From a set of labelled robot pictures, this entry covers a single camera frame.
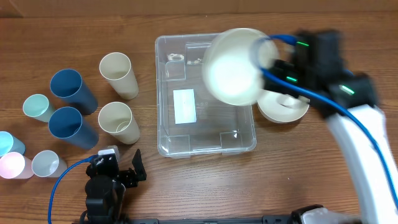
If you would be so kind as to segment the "light blue small cup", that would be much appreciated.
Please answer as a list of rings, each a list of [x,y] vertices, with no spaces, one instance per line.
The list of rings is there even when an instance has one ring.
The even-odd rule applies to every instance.
[[[0,132],[0,156],[9,152],[18,152],[25,154],[25,144],[7,131]]]

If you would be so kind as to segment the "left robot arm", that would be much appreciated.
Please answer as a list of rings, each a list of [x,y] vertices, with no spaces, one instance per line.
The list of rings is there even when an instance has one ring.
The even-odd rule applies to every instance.
[[[80,222],[84,223],[87,218],[88,223],[129,223],[127,215],[121,213],[124,194],[128,188],[137,187],[147,178],[141,151],[135,152],[132,167],[127,170],[119,169],[118,150],[115,148],[100,151],[89,162],[86,174],[90,179],[85,185],[86,211]]]

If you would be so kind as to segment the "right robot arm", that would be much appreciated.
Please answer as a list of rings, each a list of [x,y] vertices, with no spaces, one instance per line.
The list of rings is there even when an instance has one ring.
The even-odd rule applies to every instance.
[[[270,40],[290,45],[293,53],[289,61],[262,69],[265,89],[307,98],[326,121],[358,194],[360,222],[396,223],[397,165],[371,78],[345,67],[337,30],[276,34]]]

